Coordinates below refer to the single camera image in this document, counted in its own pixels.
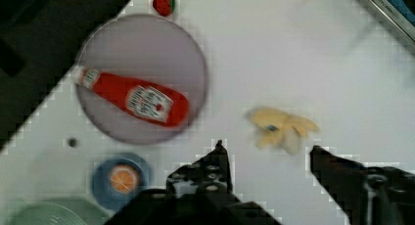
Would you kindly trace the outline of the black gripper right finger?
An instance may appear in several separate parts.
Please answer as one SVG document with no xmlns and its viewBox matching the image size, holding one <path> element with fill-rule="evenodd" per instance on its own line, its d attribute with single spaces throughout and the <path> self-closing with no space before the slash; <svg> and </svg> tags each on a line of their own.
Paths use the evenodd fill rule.
<svg viewBox="0 0 415 225">
<path fill-rule="evenodd" d="M 315 146 L 310 171 L 347 215 L 350 225 L 415 225 L 414 175 L 365 166 Z"/>
</svg>

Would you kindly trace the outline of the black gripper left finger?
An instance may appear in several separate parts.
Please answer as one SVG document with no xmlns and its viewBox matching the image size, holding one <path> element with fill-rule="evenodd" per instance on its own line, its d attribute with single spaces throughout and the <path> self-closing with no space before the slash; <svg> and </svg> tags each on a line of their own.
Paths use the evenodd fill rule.
<svg viewBox="0 0 415 225">
<path fill-rule="evenodd" d="M 227 150 L 214 149 L 169 174 L 163 189 L 148 189 L 105 225 L 281 225 L 255 202 L 233 194 Z"/>
</svg>

